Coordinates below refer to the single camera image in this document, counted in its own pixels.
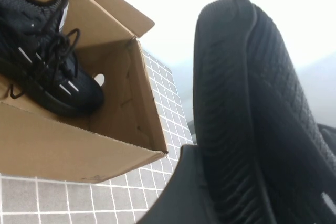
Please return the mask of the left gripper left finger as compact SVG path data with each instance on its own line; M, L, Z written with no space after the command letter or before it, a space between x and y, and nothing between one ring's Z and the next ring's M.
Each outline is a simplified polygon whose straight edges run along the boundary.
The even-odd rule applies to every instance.
M143 224L218 223L198 145L183 145L177 167Z

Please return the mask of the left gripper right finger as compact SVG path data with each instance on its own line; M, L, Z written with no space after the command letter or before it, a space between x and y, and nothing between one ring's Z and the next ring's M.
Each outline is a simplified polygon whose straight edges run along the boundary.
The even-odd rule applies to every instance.
M322 156L335 155L335 128L321 123L317 124L317 147Z

